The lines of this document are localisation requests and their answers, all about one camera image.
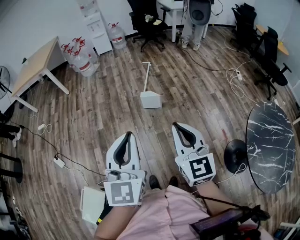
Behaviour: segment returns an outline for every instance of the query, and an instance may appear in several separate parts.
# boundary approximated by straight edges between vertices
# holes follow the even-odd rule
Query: round table
[[[264,193],[275,193],[289,181],[296,159],[294,131],[285,112],[262,101],[252,109],[246,130],[252,178]]]

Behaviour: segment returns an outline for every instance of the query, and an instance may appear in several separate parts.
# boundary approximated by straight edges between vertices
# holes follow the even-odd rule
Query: wooden floor
[[[231,29],[209,27],[199,51],[194,52],[189,47],[188,52],[199,63],[214,69],[236,68],[249,60],[248,56],[227,49],[220,32],[227,39],[232,37]],[[174,121],[187,123],[201,131],[214,154],[215,182],[228,178],[231,173],[224,165],[224,149],[232,139],[245,139],[247,118],[254,103],[231,91],[225,71],[212,72],[200,67],[172,42],[165,41],[165,50],[151,43],[144,53],[140,52],[141,44],[142,41],[133,44],[129,39],[125,49],[102,54],[100,68],[90,78],[83,78],[69,68],[61,69],[56,76],[70,94],[64,94],[53,82],[39,83],[32,89],[32,95],[28,93],[28,101],[39,109],[40,122],[28,118],[33,112],[26,107],[22,110],[16,107],[12,121],[32,131],[41,123],[51,123],[53,130],[44,137],[62,154],[99,173],[104,173],[105,154],[114,140],[132,131],[147,176],[155,174],[165,187],[176,175],[184,189],[187,189],[185,181],[174,161],[176,151],[171,124]],[[143,61],[152,63],[148,90],[162,95],[162,109],[141,107],[139,96],[147,70]],[[255,61],[243,65],[240,68],[243,82],[237,78],[234,81],[250,98],[265,100],[266,87],[253,83],[259,79],[254,73],[256,67]],[[296,116],[295,101],[287,88],[277,85],[277,90],[276,98],[292,122]],[[299,217],[300,146],[298,138],[295,139],[297,162],[289,184],[278,193],[260,192],[249,171],[219,184],[234,202],[260,204],[268,211],[271,219],[263,225],[270,233],[281,221],[293,222]],[[82,220],[80,212],[80,192],[85,182],[79,172],[56,166],[54,148],[27,130],[22,132],[15,149],[10,141],[5,141],[3,151],[22,160],[23,182],[17,184],[14,179],[8,179],[8,184],[33,239],[92,238],[95,228]],[[89,185],[104,179],[63,160],[67,167],[82,170]]]

